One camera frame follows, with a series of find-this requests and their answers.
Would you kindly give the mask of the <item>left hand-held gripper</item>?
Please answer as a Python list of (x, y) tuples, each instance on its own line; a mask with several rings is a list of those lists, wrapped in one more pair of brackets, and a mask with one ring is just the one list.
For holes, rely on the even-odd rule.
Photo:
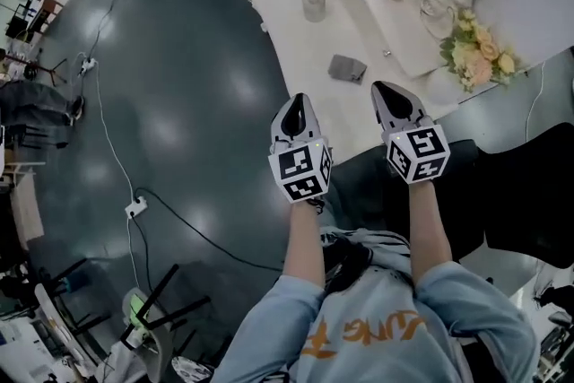
[(268, 156), (274, 181), (290, 204), (319, 198), (327, 193), (333, 161), (309, 96), (298, 93), (285, 102), (271, 123), (271, 139), (277, 143)]

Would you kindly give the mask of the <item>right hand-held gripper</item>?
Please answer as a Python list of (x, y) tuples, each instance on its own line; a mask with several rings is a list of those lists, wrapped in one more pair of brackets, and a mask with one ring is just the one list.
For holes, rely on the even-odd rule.
[(382, 81), (371, 85), (371, 98), (387, 146), (387, 163), (395, 173), (407, 184), (438, 178), (450, 148), (442, 127), (433, 122), (421, 100), (398, 84)]

